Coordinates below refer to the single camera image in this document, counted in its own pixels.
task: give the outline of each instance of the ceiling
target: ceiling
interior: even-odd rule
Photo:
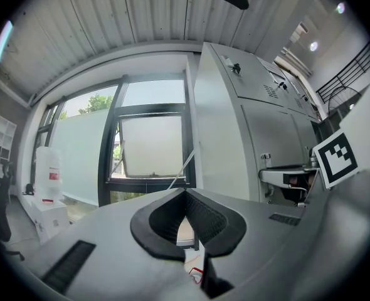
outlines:
[[[79,64],[123,46],[160,40],[209,41],[275,58],[313,0],[27,0],[0,75],[28,98]]]

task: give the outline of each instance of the corrugated metal ceiling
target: corrugated metal ceiling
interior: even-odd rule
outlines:
[[[249,2],[241,11],[223,0],[29,0],[13,18],[0,67],[31,95],[90,57],[145,41],[210,41],[255,53],[278,29],[272,22],[285,0]]]

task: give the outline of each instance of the frosted glass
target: frosted glass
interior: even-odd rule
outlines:
[[[63,194],[97,206],[98,158],[107,114],[103,109],[59,120],[50,145],[61,154]]]
[[[174,177],[182,168],[180,116],[122,120],[128,177]]]
[[[130,83],[122,106],[148,105],[151,103],[184,103],[183,80],[155,80]]]

